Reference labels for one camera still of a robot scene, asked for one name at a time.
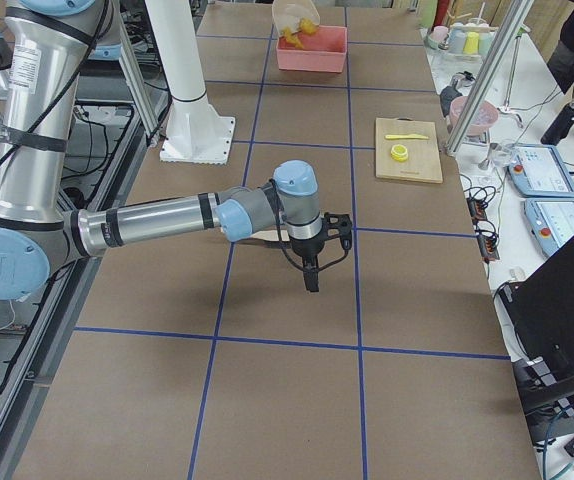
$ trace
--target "cutting board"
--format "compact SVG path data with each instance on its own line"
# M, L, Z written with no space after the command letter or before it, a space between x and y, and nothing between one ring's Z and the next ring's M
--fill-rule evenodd
M385 140L385 135L419 133L429 140ZM401 144L409 151L409 160L397 162L391 158L394 144ZM436 126L431 122L376 119L376 177L413 182L443 183L440 167Z

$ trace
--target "black monitor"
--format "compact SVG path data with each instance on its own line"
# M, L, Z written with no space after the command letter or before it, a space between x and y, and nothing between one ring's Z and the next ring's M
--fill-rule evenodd
M574 236L511 293L510 316L530 359L574 376ZM574 408L574 395L568 400Z

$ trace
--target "brown table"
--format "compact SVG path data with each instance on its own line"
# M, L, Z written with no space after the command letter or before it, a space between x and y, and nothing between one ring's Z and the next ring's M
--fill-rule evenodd
M237 118L229 162L152 150L129 202L256 186L302 158L322 208L354 217L349 259L308 294L278 250L214 231L109 252L15 479L539 478L455 162L441 185L374 176L377 116L446 136L417 17L320 13L349 28L340 75L278 70L269 6L210 6L200 54Z

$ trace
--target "black cylinder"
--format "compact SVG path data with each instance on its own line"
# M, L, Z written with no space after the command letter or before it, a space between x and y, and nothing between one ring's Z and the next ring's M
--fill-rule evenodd
M574 99L565 105L540 139L543 145L558 145L574 124Z

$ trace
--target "pink basket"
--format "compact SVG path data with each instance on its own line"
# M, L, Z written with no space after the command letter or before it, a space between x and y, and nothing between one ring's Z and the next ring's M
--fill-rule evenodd
M321 25L314 35L299 34L300 50L280 37L276 52L281 70L340 73L347 57L347 28Z

